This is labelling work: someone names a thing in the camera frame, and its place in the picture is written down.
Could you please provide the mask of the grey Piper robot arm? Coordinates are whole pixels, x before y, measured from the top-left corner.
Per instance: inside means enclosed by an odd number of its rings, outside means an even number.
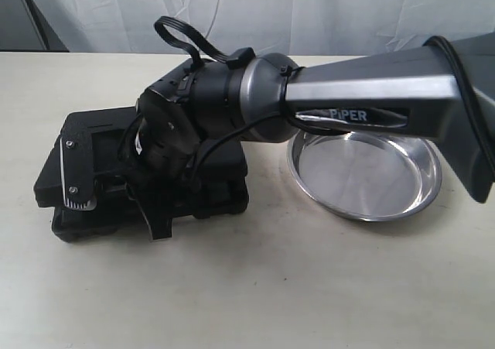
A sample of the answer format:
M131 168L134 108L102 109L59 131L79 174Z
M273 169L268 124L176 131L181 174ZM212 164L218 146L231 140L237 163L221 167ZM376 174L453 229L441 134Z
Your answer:
M207 41L147 87L135 109L107 110L125 130L118 165L99 175L171 235L174 217L246 209L243 141L373 132L432 140L469 195L494 181L494 36L429 38L412 50L300 67L280 53L230 56Z

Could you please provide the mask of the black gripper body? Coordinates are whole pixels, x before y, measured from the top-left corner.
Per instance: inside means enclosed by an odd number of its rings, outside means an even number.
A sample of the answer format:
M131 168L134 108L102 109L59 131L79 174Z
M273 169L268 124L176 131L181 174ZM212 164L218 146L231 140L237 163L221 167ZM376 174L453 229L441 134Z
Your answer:
M167 191L181 180L200 136L174 91L146 89L136 108L92 112L92 207Z

